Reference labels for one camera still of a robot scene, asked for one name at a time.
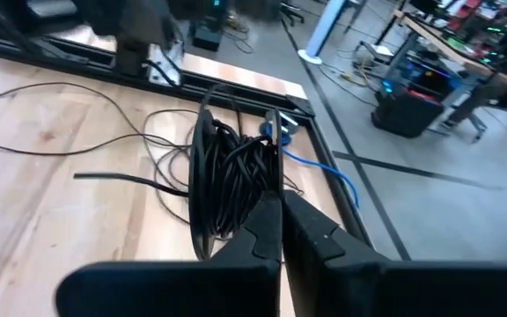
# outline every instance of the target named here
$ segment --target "black box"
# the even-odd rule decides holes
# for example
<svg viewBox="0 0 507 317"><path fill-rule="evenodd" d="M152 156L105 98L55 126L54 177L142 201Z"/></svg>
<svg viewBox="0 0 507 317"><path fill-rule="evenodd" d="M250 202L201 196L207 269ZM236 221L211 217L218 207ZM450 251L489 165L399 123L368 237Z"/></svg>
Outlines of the black box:
<svg viewBox="0 0 507 317"><path fill-rule="evenodd" d="M222 40L222 30L213 31L206 26L194 26L191 29L191 37L194 47L217 52Z"/></svg>
<svg viewBox="0 0 507 317"><path fill-rule="evenodd" d="M398 136L418 137L444 112L444 106L430 96L404 86L386 95L375 93L377 109L371 114L373 125Z"/></svg>

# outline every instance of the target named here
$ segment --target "white pole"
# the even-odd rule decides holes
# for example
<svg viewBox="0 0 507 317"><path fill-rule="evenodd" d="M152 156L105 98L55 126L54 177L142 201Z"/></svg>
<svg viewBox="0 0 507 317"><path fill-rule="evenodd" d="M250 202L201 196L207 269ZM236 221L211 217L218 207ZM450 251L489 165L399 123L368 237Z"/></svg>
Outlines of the white pole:
<svg viewBox="0 0 507 317"><path fill-rule="evenodd" d="M312 37L306 45L306 49L300 49L298 55L305 61L313 64L320 65L322 60L318 57L328 35L332 32L335 21L342 13L342 7L346 0L330 0L327 3L322 17L316 25L316 29Z"/></svg>

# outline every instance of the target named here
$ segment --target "coiled black cable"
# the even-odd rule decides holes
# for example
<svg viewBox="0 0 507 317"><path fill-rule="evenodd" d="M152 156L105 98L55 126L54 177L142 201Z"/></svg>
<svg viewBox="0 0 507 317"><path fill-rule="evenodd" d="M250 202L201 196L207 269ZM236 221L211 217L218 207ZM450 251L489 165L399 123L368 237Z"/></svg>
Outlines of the coiled black cable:
<svg viewBox="0 0 507 317"><path fill-rule="evenodd" d="M0 93L0 98L11 96L13 93L25 89L49 85L69 85L96 93L110 102L118 110L123 120L132 130L135 131L135 133L118 136L111 140L102 142L101 144L82 150L66 152L37 152L16 149L1 144L0 150L23 155L65 157L96 151L124 138L141 137L148 156L154 165L155 172L153 175L153 181L119 173L77 173L75 177L77 179L121 179L152 186L156 189L158 201L165 210L176 217L179 221L189 224L187 219L174 212L170 206L165 203L162 198L162 193L187 198L188 185L185 181L179 180L175 177L173 173L173 163L177 158L189 160L189 152L191 149L189 139L192 135L193 128L188 131L185 137L186 142L184 144L175 144L161 136L146 134L145 131L150 119L155 115L168 113L198 114L197 111L186 109L164 109L155 111L146 116L143 126L138 129L114 100L110 99L102 92L98 92L82 85L65 82L26 85L11 89L7 92L2 92ZM216 85L205 94L205 98L200 106L200 111L205 109L209 103L210 95L215 90L223 90L231 96L231 91L229 91L225 85ZM236 110L239 132L234 131L233 128L220 121L214 120L212 124L217 129L217 133L212 138L208 138L206 140L207 151L205 153L206 162L209 166L211 166L211 168L205 175L205 180L208 180L209 185L205 188L207 191L207 200L202 202L204 203L205 209L201 212L204 212L207 215L205 218L205 225L209 228L209 233L214 236L222 237L219 238L220 240L225 240L225 238L239 229L240 225L245 221L247 215L259 199L263 190L271 189L276 186L273 181L273 175L276 173L276 166L272 159L270 159L272 153L275 152L275 145L270 143L270 139L267 136L251 137L244 135L242 133L241 114L233 103L232 96L230 97L230 101L231 107ZM171 150L165 155L155 158L151 150L152 146L169 148ZM163 171L162 168L160 168L160 165L165 162L167 162L167 171ZM284 179L286 180L284 183L285 186L295 189L300 195L303 194L302 190L299 189L298 186L287 176L284 176Z"/></svg>

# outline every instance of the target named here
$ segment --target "concrete floor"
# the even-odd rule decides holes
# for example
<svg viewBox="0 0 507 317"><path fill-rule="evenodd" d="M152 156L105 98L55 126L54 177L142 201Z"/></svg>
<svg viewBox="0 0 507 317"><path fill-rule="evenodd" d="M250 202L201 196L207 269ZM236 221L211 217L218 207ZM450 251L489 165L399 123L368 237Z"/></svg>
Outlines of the concrete floor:
<svg viewBox="0 0 507 317"><path fill-rule="evenodd" d="M312 0L296 0L295 4L311 12L303 12L303 25L290 28L302 48L324 4ZM359 41L372 41L393 7L388 0L369 0L353 29L344 35L352 13L348 10L321 57L327 64L349 70L349 60L340 58L336 50L352 50ZM386 37L387 46L396 49L405 32L395 27ZM357 185L359 212L380 253L393 259L507 261L507 113L477 110L489 126L478 144L470 142L474 131L468 122L452 137L426 132L417 139L406 139L375 129L370 122L373 106L357 100L324 77L318 67L309 65L315 85L281 25L250 24L248 43L254 48L250 55L240 52L227 38L217 53L191 46L187 51L305 88L339 167ZM361 99L376 103L369 89L346 82L342 85Z"/></svg>

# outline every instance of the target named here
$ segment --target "workbench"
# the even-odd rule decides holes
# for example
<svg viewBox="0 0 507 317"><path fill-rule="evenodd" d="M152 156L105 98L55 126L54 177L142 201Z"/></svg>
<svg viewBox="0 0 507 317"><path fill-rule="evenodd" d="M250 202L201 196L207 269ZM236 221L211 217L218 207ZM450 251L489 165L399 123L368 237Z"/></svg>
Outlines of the workbench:
<svg viewBox="0 0 507 317"><path fill-rule="evenodd" d="M412 42L415 41L418 36L421 36L436 46L436 48L438 48L444 55L446 55L447 58L463 66L465 69L483 76L490 76L492 74L492 70L488 66L476 61L472 57L469 58L463 56L454 48L452 48L451 45L449 45L446 41L441 40L441 31L436 30L433 27L415 22L413 19L405 16L402 11L395 11L394 16L399 18L400 23L409 27L413 33L409 35L409 38L405 41L402 48L397 51L395 57L391 61L391 64L396 64L395 59L404 56L407 51L406 48L412 46ZM507 85L506 74L498 73L495 80L499 80L501 83Z"/></svg>
<svg viewBox="0 0 507 317"><path fill-rule="evenodd" d="M300 85L198 56L186 55L185 68L281 94L305 98ZM22 85L69 82L103 92L141 127L161 109L198 108L197 103L0 59L0 92ZM235 112L210 107L213 115L237 128ZM147 133L184 144L196 115L155 116ZM263 118L243 114L244 130L258 135ZM94 93L66 85L42 86L0 98L0 144L26 151L72 151L133 133L117 110ZM289 151L317 160L304 128ZM155 148L154 156L169 149ZM175 174L187 179L185 159ZM76 172L119 172L151 178L153 164L140 137L87 154L45 158L0 151L0 316L51 316L54 292L72 270L99 261L196 261L189 227L158 202L154 189L125 181L74 181ZM342 219L324 173L284 158L284 172L304 198L335 222ZM183 198L161 194L187 218ZM218 250L222 242L217 242ZM293 316L283 266L281 315Z"/></svg>

